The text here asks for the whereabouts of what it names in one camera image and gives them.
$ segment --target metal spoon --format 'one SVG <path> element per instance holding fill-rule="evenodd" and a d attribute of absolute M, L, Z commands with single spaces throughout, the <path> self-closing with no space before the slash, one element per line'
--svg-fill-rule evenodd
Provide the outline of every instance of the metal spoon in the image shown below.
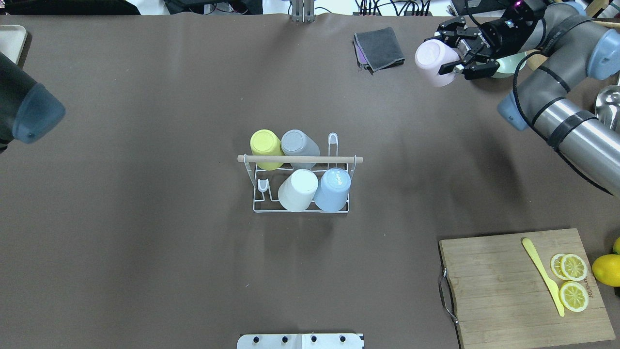
<path fill-rule="evenodd" d="M 620 118 L 620 79 L 618 84 L 603 88 L 596 96 L 595 113 L 603 125 L 620 133 L 618 119 Z"/>

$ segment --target cup rack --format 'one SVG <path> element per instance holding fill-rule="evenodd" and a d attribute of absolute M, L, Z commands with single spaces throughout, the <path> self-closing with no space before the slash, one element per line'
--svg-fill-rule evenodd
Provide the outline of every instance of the cup rack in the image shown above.
<path fill-rule="evenodd" d="M 338 156 L 338 135 L 334 132 L 327 136 L 327 156 L 273 156 L 273 155 L 238 155 L 237 162 L 243 162 L 246 166 L 247 174 L 250 176 L 254 192 L 252 194 L 252 209 L 256 213 L 264 212 L 291 212 L 280 204 L 278 198 L 274 198 L 272 192 L 272 186 L 277 185 L 276 188 L 284 182 L 286 177 L 293 173 L 294 169 L 290 163 L 316 163 L 314 170 L 311 170 L 317 175 L 319 181 L 322 175 L 332 167 L 339 167 L 349 174 L 351 182 L 353 181 L 353 174 L 357 164 L 363 163 L 364 159 L 361 156 Z M 267 171 L 259 168 L 255 163 L 257 162 L 275 162 L 284 163 L 283 166 L 273 170 Z M 254 163 L 254 169 L 250 166 L 250 163 Z M 337 212 L 325 212 L 318 208 L 314 200 L 310 206 L 302 212 L 317 212 L 317 213 L 348 213 L 351 205 L 350 195 L 347 197 L 347 203 L 344 207 Z"/>

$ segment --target knife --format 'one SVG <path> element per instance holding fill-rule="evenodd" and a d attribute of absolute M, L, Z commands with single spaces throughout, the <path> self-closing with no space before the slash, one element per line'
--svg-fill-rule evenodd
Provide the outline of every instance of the knife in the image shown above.
<path fill-rule="evenodd" d="M 529 238 L 523 238 L 521 240 L 521 244 L 525 247 L 526 252 L 528 252 L 529 257 L 536 265 L 536 269 L 538 269 L 538 273 L 542 276 L 544 283 L 547 285 L 549 289 L 549 293 L 551 293 L 551 297 L 553 298 L 553 302 L 556 304 L 557 312 L 560 316 L 564 316 L 564 305 L 560 302 L 560 289 L 557 287 L 555 281 L 553 281 L 543 267 L 543 263 L 541 261 L 540 256 L 538 256 L 538 252 L 536 251 L 536 247 L 534 247 L 534 243 Z"/>

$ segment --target yellow cup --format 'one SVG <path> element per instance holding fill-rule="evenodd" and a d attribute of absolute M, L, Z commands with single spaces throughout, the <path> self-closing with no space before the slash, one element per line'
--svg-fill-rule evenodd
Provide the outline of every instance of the yellow cup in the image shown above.
<path fill-rule="evenodd" d="M 258 130 L 250 138 L 250 148 L 253 155 L 284 155 L 280 147 L 280 139 L 269 130 Z M 256 163 L 263 170 L 271 171 L 284 163 L 260 162 Z"/>

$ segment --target lemon slice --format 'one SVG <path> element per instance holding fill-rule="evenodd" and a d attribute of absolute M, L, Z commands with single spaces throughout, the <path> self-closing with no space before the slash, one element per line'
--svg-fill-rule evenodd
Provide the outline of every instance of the lemon slice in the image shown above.
<path fill-rule="evenodd" d="M 574 312 L 582 312 L 588 307 L 588 291 L 575 281 L 566 281 L 560 288 L 560 301 Z"/>
<path fill-rule="evenodd" d="M 553 271 L 553 274 L 560 280 L 568 281 L 569 279 L 564 276 L 564 273 L 562 272 L 562 257 L 564 256 L 566 255 L 563 253 L 558 253 L 551 257 L 551 271 Z"/>
<path fill-rule="evenodd" d="M 564 255 L 560 261 L 560 269 L 564 276 L 571 281 L 581 281 L 588 274 L 588 267 L 581 257 L 569 253 Z"/>

